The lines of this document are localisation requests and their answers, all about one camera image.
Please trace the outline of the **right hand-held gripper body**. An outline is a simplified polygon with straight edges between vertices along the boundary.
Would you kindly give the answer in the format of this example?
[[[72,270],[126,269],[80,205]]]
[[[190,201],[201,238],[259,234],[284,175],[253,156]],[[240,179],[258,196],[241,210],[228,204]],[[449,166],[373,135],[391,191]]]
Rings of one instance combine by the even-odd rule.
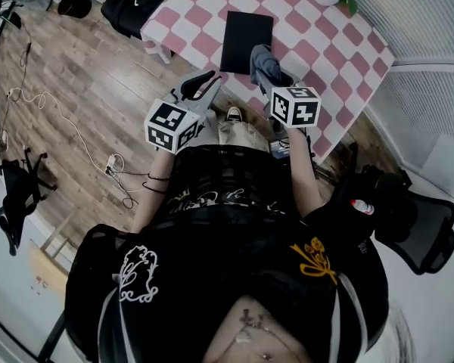
[[[313,87],[271,87],[265,90],[269,99],[266,111],[270,118],[287,128],[317,125],[321,97]]]

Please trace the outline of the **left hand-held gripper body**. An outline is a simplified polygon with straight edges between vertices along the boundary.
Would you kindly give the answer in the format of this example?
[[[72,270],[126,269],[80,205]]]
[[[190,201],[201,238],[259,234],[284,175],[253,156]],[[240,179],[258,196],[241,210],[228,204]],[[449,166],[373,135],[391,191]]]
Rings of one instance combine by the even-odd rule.
[[[203,122],[204,110],[168,93],[151,105],[144,121],[145,139],[157,149],[177,154],[197,137]]]

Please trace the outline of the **grey cloth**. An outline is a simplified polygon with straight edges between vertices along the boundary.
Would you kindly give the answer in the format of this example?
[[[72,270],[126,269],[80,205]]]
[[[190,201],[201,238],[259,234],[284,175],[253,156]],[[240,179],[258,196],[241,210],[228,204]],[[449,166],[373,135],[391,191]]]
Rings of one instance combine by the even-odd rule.
[[[255,45],[250,53],[250,81],[255,85],[259,84],[257,71],[263,73],[272,84],[281,84],[280,63],[267,45]]]

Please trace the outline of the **person's right forearm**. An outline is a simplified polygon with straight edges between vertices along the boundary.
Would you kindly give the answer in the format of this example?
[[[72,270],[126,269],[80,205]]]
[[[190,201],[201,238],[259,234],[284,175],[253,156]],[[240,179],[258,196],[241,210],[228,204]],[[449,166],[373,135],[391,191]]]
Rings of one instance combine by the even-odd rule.
[[[291,179],[294,202],[302,218],[323,206],[313,171],[306,136],[299,129],[288,129]]]

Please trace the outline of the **person's left forearm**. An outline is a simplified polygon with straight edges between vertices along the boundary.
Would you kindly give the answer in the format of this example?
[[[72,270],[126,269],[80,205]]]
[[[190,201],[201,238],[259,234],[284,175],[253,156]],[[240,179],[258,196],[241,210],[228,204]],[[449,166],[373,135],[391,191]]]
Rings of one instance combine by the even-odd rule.
[[[151,165],[149,173],[159,177],[170,177],[173,170],[175,156],[168,151],[159,150]],[[151,224],[159,210],[166,194],[158,194],[143,190],[138,203],[135,217],[130,231],[139,233],[144,227]]]

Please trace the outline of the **white table leg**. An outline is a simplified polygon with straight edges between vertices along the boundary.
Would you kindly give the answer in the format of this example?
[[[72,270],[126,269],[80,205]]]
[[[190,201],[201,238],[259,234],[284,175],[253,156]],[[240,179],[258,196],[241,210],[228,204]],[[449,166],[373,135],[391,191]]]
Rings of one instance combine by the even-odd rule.
[[[155,45],[154,53],[157,54],[165,64],[171,63],[172,52],[168,48],[164,47],[163,45]]]

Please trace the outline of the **dark badge card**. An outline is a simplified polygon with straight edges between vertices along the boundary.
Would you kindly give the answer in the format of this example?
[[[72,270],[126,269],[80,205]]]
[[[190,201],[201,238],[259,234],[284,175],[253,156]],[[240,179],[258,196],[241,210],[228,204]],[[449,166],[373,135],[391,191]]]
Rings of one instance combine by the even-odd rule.
[[[290,156],[290,145],[286,141],[275,140],[269,143],[269,149],[271,155],[274,156],[277,160],[282,160],[284,158],[289,158]]]

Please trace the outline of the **pink white checkered tablecloth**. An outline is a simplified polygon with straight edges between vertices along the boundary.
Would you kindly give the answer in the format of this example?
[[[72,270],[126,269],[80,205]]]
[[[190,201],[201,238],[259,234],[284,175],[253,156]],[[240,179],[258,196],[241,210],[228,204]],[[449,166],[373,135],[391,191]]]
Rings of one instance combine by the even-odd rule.
[[[229,11],[270,16],[272,52],[322,99],[309,130],[322,162],[361,114],[394,57],[361,15],[316,0],[164,0],[141,28],[149,53],[163,45],[199,69],[220,66]]]

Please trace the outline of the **person's beige trousers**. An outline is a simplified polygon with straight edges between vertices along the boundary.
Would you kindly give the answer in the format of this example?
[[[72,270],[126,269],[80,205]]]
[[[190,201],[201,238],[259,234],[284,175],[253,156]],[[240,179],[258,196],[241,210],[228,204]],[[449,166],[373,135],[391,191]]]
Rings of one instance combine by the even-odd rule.
[[[225,121],[220,124],[219,143],[269,152],[266,138],[253,125],[241,121]]]

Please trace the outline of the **black wrist bands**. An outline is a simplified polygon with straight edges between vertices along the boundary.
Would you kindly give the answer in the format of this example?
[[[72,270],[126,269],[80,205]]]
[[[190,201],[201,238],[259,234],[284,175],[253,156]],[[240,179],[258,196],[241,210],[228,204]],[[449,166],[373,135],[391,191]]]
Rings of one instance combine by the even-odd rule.
[[[169,187],[169,181],[170,177],[159,177],[148,173],[146,180],[141,185],[145,190],[165,194]]]

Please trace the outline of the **black padded office chair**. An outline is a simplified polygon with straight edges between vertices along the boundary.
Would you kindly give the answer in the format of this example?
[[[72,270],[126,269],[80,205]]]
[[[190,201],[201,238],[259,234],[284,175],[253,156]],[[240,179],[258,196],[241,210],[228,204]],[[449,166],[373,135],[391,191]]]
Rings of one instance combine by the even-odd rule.
[[[118,33],[141,39],[141,28],[164,0],[106,0],[103,17]]]

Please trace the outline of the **red label plastic bottle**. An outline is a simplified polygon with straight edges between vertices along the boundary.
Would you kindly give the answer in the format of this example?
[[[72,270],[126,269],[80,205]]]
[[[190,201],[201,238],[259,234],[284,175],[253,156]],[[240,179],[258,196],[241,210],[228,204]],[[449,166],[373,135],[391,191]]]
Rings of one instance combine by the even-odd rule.
[[[369,216],[375,212],[375,208],[371,204],[365,202],[364,200],[359,199],[351,200],[350,204],[357,211]]]

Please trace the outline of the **person's black embroidered shirt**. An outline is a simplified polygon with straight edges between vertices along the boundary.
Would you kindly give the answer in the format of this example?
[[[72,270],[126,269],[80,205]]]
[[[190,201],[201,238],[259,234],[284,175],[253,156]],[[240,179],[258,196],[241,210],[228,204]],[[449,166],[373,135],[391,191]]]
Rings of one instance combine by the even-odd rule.
[[[65,328],[90,363],[201,363],[243,296],[313,363],[355,363],[389,312],[367,215],[294,206],[287,172],[247,147],[183,150],[150,224],[96,225],[69,273]]]

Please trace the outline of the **black waste bin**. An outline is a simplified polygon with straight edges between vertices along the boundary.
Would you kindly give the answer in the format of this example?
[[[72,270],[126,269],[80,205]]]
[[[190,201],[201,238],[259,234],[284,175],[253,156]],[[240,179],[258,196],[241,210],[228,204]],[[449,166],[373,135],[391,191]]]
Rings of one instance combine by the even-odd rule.
[[[89,14],[91,9],[91,0],[62,0],[58,5],[58,14],[83,19]]]

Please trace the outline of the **black chair base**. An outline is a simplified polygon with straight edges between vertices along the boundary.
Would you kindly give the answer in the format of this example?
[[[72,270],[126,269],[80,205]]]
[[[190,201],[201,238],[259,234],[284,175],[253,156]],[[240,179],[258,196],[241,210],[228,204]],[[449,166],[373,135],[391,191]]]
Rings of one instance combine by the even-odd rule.
[[[32,165],[30,153],[29,147],[24,149],[25,159],[22,163],[25,167],[22,167],[18,160],[3,160],[0,165],[6,187],[6,195],[2,201],[0,228],[8,240],[11,256],[17,254],[26,217],[34,213],[38,204],[47,198],[47,195],[41,193],[39,187],[42,186],[50,191],[58,188],[56,184],[46,183],[38,174],[40,164],[48,158],[48,154],[41,153],[36,163]]]

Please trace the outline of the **black mesh office chair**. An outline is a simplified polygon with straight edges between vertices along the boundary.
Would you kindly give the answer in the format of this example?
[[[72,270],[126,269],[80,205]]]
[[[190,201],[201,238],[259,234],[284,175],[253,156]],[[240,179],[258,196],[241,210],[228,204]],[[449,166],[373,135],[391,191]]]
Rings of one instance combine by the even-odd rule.
[[[454,203],[410,191],[407,172],[384,172],[365,165],[356,171],[358,145],[349,146],[351,158],[336,184],[328,206],[352,236],[376,240],[394,251],[417,275],[436,274],[454,252]],[[372,215],[354,209],[351,200],[364,200]]]

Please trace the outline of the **light wooden board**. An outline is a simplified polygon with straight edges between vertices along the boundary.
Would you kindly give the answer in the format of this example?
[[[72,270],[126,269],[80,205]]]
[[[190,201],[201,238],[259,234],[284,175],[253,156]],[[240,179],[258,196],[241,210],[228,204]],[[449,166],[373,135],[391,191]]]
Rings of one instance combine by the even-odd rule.
[[[68,279],[67,271],[33,241],[28,246],[28,263],[33,277],[41,287],[64,299]]]

